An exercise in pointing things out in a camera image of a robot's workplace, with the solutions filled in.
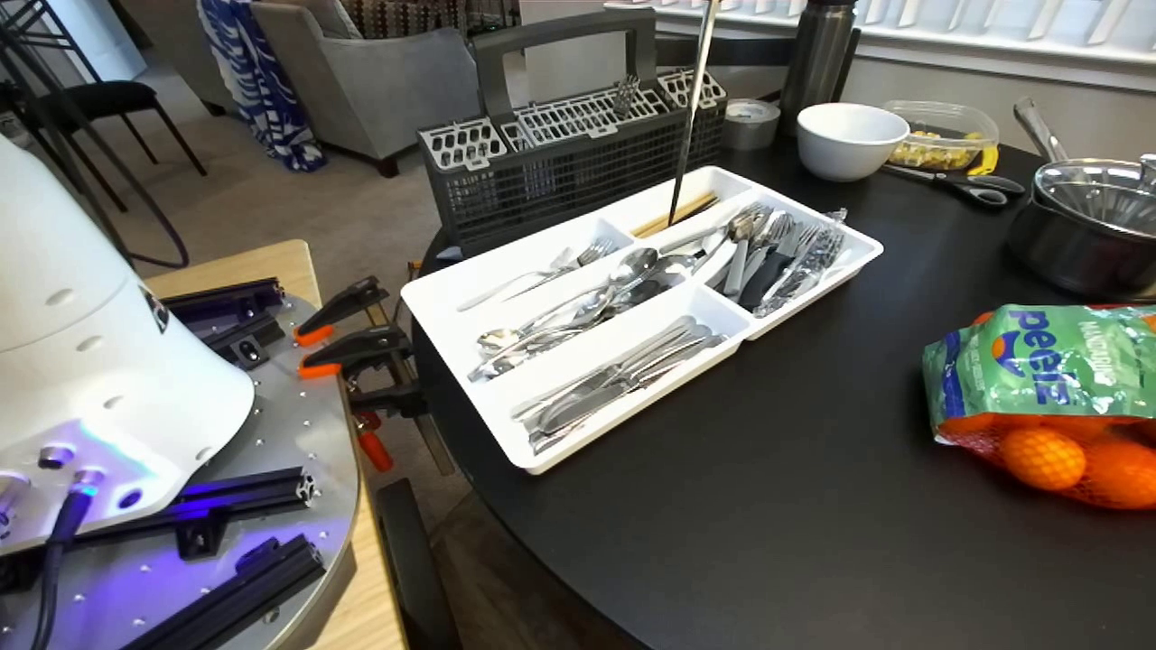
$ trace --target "white wall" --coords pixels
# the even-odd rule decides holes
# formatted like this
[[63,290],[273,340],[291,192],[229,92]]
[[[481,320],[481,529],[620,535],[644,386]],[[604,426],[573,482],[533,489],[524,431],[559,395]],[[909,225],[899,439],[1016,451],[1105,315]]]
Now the white wall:
[[102,78],[138,78],[149,66],[109,0],[51,0]]
[[[598,12],[598,0],[521,0],[528,20],[559,15]],[[620,78],[620,38],[580,38],[528,56],[532,97],[557,97],[559,90],[605,86]],[[1030,136],[1011,117],[1016,101],[1033,101],[1058,131],[1072,154],[1120,154],[1137,157],[1156,150],[1156,92],[1090,90],[1072,84],[975,74],[952,67],[922,67],[890,62],[856,62],[845,97],[889,101],[889,97],[943,97],[988,112],[999,132],[1016,147],[1030,147]]]

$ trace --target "white robot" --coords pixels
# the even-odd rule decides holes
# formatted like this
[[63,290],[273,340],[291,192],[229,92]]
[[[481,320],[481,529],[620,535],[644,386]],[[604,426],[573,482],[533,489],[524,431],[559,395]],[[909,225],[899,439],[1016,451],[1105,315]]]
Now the white robot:
[[246,421],[251,380],[143,290],[68,188],[0,132],[0,556],[157,511]]

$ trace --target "orange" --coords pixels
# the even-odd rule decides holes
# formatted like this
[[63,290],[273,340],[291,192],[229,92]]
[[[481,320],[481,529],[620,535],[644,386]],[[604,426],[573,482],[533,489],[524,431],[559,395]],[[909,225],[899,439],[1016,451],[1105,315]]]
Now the orange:
[[1105,510],[1151,510],[1156,451],[1128,436],[1086,445],[1080,496]]
[[995,436],[995,458],[1011,478],[1037,491],[1070,491],[1086,468],[1083,446],[1043,426]]

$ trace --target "chair leg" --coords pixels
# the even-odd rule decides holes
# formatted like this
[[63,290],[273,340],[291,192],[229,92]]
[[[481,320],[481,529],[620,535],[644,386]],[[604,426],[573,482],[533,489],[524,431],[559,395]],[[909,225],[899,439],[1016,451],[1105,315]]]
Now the chair leg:
[[143,136],[139,136],[139,131],[134,127],[134,119],[131,119],[131,117],[119,117],[119,121],[138,136],[139,150],[143,150],[149,162],[154,166],[157,157],[154,157],[154,150],[143,145]]
[[209,177],[209,171],[205,171],[202,157],[187,147],[187,141],[184,141],[184,132],[178,131],[178,121],[170,119],[170,112],[166,112],[162,106],[150,106],[150,108],[154,108],[154,117],[170,127],[170,132],[172,132],[172,141],[184,147],[187,162],[192,162],[202,177]]
[[382,172],[382,177],[397,177],[397,172],[402,172],[397,154],[378,157],[378,162],[372,162],[372,166],[374,166],[374,172]]
[[110,197],[110,204],[119,208],[119,212],[126,212],[131,204],[122,204],[122,197],[110,192],[110,185],[109,185],[109,177],[102,172],[102,166],[70,141],[70,136],[63,136],[68,145],[70,145],[70,150],[74,150],[74,157],[85,166],[85,172],[93,172],[93,179],[103,188],[103,196]]

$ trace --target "metal pot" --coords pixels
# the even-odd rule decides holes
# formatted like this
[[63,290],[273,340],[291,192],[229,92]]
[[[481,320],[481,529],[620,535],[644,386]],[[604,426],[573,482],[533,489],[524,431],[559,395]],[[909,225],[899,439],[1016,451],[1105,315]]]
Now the metal pot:
[[1009,254],[1070,291],[1141,291],[1156,285],[1156,154],[1141,162],[1070,157],[1037,108],[1016,119],[1046,150],[1033,196],[1016,212]]

